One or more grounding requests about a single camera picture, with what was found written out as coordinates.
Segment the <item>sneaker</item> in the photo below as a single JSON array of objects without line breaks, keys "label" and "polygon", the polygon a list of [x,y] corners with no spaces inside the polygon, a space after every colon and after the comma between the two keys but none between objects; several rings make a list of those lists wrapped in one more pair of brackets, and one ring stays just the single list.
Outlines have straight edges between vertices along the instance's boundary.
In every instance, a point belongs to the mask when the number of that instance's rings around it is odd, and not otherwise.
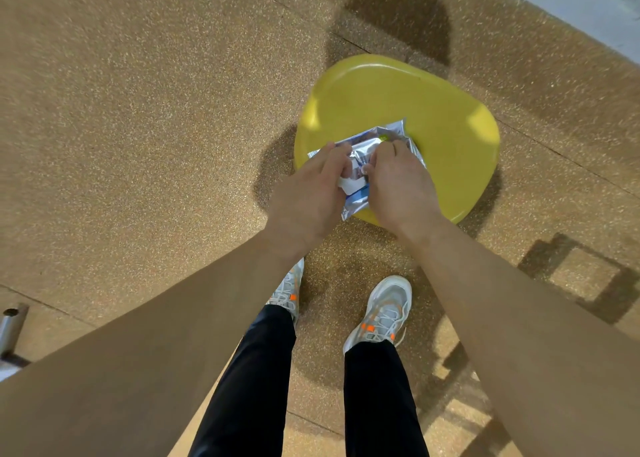
[{"label": "sneaker", "polygon": [[291,313],[293,324],[298,322],[298,295],[300,294],[300,282],[302,272],[305,269],[305,259],[300,259],[289,273],[284,276],[280,285],[275,290],[267,304],[279,305]]},{"label": "sneaker", "polygon": [[382,342],[388,340],[397,346],[404,339],[396,340],[396,335],[409,316],[411,310],[411,283],[399,275],[391,275],[382,280],[369,296],[367,314],[344,343],[346,353],[362,341]]}]

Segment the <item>pant leg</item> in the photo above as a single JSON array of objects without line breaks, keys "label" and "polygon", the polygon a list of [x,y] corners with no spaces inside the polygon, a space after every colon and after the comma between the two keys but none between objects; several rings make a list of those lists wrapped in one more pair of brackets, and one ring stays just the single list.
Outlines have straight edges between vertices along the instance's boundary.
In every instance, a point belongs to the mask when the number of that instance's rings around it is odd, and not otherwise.
[{"label": "pant leg", "polygon": [[359,342],[344,357],[348,457],[429,457],[409,380],[393,344]]},{"label": "pant leg", "polygon": [[282,455],[295,342],[291,314],[265,305],[213,393],[190,457]]}]

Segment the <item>brown floor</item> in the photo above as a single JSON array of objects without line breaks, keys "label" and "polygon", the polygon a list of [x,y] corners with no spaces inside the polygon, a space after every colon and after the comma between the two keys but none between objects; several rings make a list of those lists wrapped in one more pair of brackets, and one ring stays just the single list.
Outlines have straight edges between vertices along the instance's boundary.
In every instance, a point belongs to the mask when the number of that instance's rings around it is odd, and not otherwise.
[{"label": "brown floor", "polygon": [[[271,186],[291,169],[309,89],[363,50],[448,78],[498,119],[499,169],[461,226],[640,338],[640,69],[532,5],[0,8],[0,302],[32,306],[24,357],[123,314],[260,229]],[[516,455],[424,275],[392,237],[359,220],[307,259],[285,453],[344,452],[342,342],[391,273],[415,288],[399,353],[432,455]]]}]

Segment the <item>snack package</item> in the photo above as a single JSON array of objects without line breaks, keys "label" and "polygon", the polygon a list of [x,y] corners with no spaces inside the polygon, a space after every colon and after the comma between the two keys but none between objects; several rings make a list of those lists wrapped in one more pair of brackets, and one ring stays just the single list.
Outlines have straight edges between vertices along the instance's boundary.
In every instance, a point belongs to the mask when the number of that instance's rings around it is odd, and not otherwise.
[{"label": "snack package", "polygon": [[[365,130],[357,135],[349,137],[340,142],[336,142],[336,146],[340,144],[350,144],[352,151],[350,154],[351,164],[353,166],[353,172],[348,179],[340,178],[338,185],[347,194],[347,199],[344,202],[344,208],[342,208],[342,219],[346,220],[359,210],[363,210],[369,205],[369,180],[362,172],[362,166],[367,164],[371,159],[373,152],[381,142],[385,140],[403,140],[406,142],[409,150],[415,154],[418,160],[424,164],[424,159],[418,151],[413,140],[404,134],[404,121],[393,122],[385,126],[373,127],[372,129]],[[318,151],[311,151],[307,155],[309,158],[315,156]]]}]

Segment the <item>yellow plastic stool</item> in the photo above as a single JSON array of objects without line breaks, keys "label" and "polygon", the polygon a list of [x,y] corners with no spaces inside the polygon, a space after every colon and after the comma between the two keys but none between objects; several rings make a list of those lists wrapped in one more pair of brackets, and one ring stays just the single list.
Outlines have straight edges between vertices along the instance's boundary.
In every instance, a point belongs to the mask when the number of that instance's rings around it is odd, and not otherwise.
[{"label": "yellow plastic stool", "polygon": [[[462,90],[425,71],[377,55],[336,63],[314,85],[296,132],[296,169],[307,153],[406,117],[444,215],[458,223],[474,207],[498,162],[493,115]],[[378,224],[367,208],[356,217]]]}]

